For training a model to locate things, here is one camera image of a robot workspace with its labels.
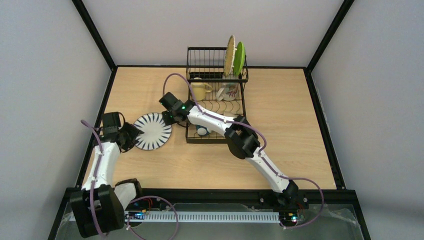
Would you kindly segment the green plastic plate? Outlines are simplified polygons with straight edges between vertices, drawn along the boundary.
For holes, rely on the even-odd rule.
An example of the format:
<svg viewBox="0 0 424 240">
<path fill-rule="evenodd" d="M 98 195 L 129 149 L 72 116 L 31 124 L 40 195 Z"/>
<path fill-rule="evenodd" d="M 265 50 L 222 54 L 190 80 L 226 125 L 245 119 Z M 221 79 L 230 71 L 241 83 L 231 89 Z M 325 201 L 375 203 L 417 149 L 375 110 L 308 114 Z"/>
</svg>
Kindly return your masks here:
<svg viewBox="0 0 424 240">
<path fill-rule="evenodd" d="M 240 41 L 236 46 L 236 51 L 234 54 L 234 61 L 233 61 L 234 76 L 238 77 L 242 73 L 245 60 L 246 60 L 246 48 L 244 46 L 244 43 Z"/>
</svg>

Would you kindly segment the yellow ceramic mug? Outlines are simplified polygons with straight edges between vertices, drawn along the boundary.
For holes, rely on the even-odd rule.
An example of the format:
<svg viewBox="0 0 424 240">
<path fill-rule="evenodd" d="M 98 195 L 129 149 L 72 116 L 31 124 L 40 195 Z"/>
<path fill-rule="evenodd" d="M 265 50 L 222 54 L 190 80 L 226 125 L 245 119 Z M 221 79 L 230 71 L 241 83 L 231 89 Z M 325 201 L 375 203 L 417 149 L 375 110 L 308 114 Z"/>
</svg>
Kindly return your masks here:
<svg viewBox="0 0 424 240">
<path fill-rule="evenodd" d="M 191 82 L 190 86 L 192 88 L 191 93 L 197 101 L 205 100 L 207 94 L 213 90 L 213 87 L 207 82 Z"/>
</svg>

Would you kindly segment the woven bamboo plate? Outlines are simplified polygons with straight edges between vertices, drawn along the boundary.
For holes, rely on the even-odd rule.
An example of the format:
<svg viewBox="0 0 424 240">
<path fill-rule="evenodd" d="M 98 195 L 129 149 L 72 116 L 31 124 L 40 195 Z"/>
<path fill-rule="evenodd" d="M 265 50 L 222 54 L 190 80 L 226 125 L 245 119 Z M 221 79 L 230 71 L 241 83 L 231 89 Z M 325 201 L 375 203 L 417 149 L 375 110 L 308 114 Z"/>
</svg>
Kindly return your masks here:
<svg viewBox="0 0 424 240">
<path fill-rule="evenodd" d="M 236 53 L 235 36 L 231 35 L 229 37 L 229 40 L 226 46 L 224 65 L 223 65 L 223 76 L 225 78 L 230 76 L 230 73 L 232 71 L 233 64 L 234 64 L 235 53 Z"/>
</svg>

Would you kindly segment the black rimmed white bowl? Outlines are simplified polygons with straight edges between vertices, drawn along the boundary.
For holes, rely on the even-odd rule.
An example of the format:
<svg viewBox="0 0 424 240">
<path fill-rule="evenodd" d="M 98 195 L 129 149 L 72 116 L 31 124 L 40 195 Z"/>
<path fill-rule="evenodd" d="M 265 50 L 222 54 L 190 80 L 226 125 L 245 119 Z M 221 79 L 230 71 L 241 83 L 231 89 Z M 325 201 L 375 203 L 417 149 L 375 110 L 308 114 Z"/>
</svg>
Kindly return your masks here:
<svg viewBox="0 0 424 240">
<path fill-rule="evenodd" d="M 208 136 L 212 132 L 209 128 L 202 125 L 196 125 L 195 128 L 200 137 Z"/>
</svg>

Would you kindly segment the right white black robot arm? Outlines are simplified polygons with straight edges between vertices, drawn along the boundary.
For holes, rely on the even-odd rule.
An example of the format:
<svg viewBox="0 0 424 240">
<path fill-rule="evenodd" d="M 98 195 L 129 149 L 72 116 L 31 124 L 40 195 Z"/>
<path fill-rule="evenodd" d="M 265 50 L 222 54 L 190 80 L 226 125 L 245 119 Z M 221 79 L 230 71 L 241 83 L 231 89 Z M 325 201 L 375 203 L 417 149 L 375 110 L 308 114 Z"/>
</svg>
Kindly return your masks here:
<svg viewBox="0 0 424 240">
<path fill-rule="evenodd" d="M 223 136 L 231 154 L 248 161 L 268 181 L 281 205 L 288 206 L 295 202 L 299 187 L 271 161 L 265 153 L 266 144 L 261 145 L 258 139 L 261 137 L 264 140 L 264 136 L 249 124 L 246 117 L 224 116 L 192 100 L 182 102 L 171 92 L 163 95 L 159 102 L 165 108 L 162 116 L 166 125 L 187 122 Z"/>
</svg>

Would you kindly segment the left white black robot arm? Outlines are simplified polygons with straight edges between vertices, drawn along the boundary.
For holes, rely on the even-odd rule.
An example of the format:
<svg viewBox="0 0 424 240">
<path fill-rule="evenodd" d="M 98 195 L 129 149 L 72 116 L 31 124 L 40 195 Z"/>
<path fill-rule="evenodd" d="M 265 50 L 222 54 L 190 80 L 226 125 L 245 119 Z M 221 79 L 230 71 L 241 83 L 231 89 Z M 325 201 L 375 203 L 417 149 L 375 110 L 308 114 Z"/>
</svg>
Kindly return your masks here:
<svg viewBox="0 0 424 240">
<path fill-rule="evenodd" d="M 119 156 L 131 150 L 142 130 L 125 121 L 120 112 L 105 113 L 102 126 L 92 127 L 95 137 L 94 159 L 87 181 L 70 195 L 70 206 L 83 238 L 105 237 L 124 226 L 125 209 L 130 201 L 141 196 L 142 187 L 135 179 L 112 186 Z"/>
</svg>

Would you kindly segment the blue striped white plate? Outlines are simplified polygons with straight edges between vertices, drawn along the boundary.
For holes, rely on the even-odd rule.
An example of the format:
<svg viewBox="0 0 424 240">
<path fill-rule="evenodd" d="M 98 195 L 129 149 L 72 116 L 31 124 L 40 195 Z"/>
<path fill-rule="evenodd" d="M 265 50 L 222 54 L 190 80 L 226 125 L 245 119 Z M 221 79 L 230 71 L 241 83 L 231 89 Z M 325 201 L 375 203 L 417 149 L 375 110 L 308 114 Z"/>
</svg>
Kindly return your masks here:
<svg viewBox="0 0 424 240">
<path fill-rule="evenodd" d="M 158 112 L 140 116 L 133 125 L 142 131 L 135 146 L 144 151 L 156 150 L 165 145 L 171 137 L 172 125 L 166 125 L 163 116 Z"/>
</svg>

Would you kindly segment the plain white bowl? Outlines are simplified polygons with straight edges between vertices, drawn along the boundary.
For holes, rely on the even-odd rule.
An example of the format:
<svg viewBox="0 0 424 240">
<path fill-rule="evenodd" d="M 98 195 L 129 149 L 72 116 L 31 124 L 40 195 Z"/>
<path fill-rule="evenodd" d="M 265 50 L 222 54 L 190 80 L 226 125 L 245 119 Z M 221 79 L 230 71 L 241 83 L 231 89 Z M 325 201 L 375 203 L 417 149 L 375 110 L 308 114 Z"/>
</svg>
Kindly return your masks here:
<svg viewBox="0 0 424 240">
<path fill-rule="evenodd" d="M 223 111 L 223 115 L 227 118 L 235 119 L 238 115 L 230 111 Z"/>
</svg>

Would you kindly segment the black wire dish rack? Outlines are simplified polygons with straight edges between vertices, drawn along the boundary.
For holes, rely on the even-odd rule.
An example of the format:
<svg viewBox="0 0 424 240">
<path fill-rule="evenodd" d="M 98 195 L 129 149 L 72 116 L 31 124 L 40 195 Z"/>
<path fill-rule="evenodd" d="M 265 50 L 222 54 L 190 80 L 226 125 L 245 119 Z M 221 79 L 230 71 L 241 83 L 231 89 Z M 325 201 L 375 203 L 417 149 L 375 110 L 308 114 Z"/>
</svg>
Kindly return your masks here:
<svg viewBox="0 0 424 240">
<path fill-rule="evenodd" d="M 212 86 L 213 90 L 206 95 L 206 99 L 198 101 L 201 107 L 220 115 L 223 115 L 223 111 L 228 111 L 237 116 L 245 116 L 244 90 L 249 80 L 246 56 L 239 76 L 234 76 L 231 71 L 228 77 L 224 77 L 226 49 L 226 47 L 189 46 L 186 55 L 186 77 L 190 83 L 204 82 Z M 216 100 L 216 93 L 222 83 L 238 84 L 238 96 L 235 100 Z"/>
</svg>

